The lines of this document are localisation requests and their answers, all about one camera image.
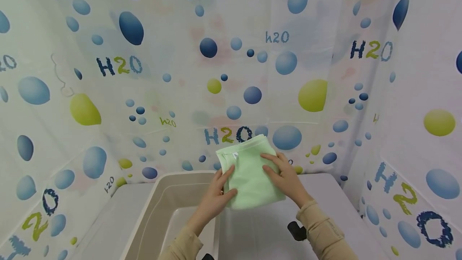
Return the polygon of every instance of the hand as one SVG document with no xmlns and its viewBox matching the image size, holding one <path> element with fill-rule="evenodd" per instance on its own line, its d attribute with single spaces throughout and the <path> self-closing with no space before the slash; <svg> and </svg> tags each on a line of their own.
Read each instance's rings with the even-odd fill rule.
<svg viewBox="0 0 462 260">
<path fill-rule="evenodd" d="M 276 156 L 270 154 L 261 154 L 262 158 L 272 161 L 280 169 L 280 175 L 276 174 L 270 166 L 264 165 L 263 170 L 268 174 L 274 186 L 278 187 L 282 193 L 294 201 L 299 208 L 307 202 L 313 200 L 313 197 L 306 192 L 300 182 L 295 169 L 289 164 L 286 155 L 276 153 Z"/>
<path fill-rule="evenodd" d="M 226 204 L 236 196 L 236 189 L 231 189 L 228 193 L 223 194 L 223 185 L 233 172 L 234 165 L 225 174 L 220 169 L 213 176 L 213 180 L 199 207 L 186 224 L 197 236 L 202 232 L 205 225 L 219 215 L 226 207 Z"/>
</svg>

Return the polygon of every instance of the sleeve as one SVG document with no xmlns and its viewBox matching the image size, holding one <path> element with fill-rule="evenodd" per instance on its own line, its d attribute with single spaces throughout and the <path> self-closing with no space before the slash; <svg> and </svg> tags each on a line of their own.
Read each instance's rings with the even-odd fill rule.
<svg viewBox="0 0 462 260">
<path fill-rule="evenodd" d="M 158 260 L 195 260 L 202 247 L 201 240 L 185 226 Z"/>
<path fill-rule="evenodd" d="M 297 213 L 297 220 L 306 228 L 306 236 L 319 260 L 358 260 L 347 244 L 340 228 L 313 200 Z"/>
</svg>

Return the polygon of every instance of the left hand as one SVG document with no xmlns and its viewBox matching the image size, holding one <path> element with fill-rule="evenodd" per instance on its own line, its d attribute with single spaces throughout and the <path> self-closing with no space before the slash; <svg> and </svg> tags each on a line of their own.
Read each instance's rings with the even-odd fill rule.
<svg viewBox="0 0 462 260">
<path fill-rule="evenodd" d="M 237 189 L 231 189 L 228 193 L 223 194 L 223 185 L 234 172 L 234 168 L 234 165 L 232 165 L 225 174 L 221 169 L 215 173 L 199 207 L 186 224 L 197 236 L 202 232 L 205 225 L 219 215 L 228 202 L 236 196 Z"/>
</svg>

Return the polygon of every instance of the folded towel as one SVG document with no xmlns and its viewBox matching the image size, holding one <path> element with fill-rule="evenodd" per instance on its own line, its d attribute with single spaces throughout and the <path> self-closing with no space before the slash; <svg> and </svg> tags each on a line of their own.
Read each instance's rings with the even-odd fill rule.
<svg viewBox="0 0 462 260">
<path fill-rule="evenodd" d="M 241 144 L 216 151 L 223 174 L 235 165 L 233 174 L 223 187 L 224 192 L 236 188 L 238 193 L 228 204 L 231 209 L 250 209 L 284 200 L 286 196 L 271 183 L 262 166 L 268 165 L 279 174 L 279 168 L 261 153 L 276 155 L 268 138 L 258 135 Z"/>
</svg>

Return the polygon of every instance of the fabric wall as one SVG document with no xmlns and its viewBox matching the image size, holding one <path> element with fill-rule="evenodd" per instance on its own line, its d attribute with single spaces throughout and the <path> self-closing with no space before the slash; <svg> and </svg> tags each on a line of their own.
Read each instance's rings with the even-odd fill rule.
<svg viewBox="0 0 462 260">
<path fill-rule="evenodd" d="M 390 259 L 462 260 L 457 3 L 0 0 L 0 259 L 70 258 L 118 187 L 265 134 Z"/>
</svg>

